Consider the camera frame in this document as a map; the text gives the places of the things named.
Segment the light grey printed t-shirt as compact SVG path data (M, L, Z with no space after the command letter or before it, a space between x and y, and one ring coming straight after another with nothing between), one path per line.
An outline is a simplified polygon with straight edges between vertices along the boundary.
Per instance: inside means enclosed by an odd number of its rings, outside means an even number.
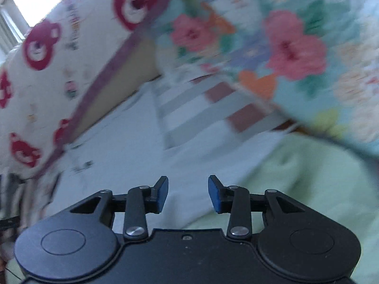
M59 177L47 215L97 191L109 189L124 194L136 186L152 185L161 176L168 177L169 192L162 213L148 218L151 227L184 228L210 212L211 174L204 182L198 179L187 165L190 152L199 156L216 147L222 149L222 155L230 156L248 140L222 142L222 135L209 140L206 134L200 134L186 144L166 148L152 85L144 85L66 149L46 174L49 179Z

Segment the stack of folded clothes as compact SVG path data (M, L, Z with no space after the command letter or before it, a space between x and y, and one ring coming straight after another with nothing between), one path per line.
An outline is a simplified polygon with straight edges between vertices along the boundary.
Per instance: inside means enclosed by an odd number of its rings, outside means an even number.
M23 179L8 167L1 170L1 239L14 241L41 219L39 180Z

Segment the checked happy dog rug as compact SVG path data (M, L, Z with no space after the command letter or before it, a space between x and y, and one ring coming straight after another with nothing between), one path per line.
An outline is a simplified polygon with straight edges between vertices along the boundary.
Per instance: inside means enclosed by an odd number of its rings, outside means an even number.
M152 90L168 149L200 134L209 140L222 135L222 142L243 142L291 124L279 110L232 87L220 75L200 76L178 85L161 77L153 81Z

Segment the light green quilted blanket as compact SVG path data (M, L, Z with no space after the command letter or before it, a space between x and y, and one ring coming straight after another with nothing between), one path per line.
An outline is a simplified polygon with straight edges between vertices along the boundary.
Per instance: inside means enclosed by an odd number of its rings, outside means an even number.
M374 163L343 147L298 133L266 132L232 155L221 148L190 152L189 169L261 194L275 188L354 232L362 256L353 278L378 283L378 175Z

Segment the red bear print bedsheet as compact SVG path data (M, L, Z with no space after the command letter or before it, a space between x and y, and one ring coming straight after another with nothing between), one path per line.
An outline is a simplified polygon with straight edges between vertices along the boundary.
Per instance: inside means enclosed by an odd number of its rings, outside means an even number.
M168 1L62 0L30 29L1 66L2 173L48 166Z

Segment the floral patchwork quilt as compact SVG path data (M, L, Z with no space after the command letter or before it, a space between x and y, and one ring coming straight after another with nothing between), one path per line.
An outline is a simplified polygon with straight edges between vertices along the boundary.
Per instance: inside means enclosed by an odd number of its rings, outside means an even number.
M221 74L310 131L378 156L378 0L171 0L153 32L174 83Z

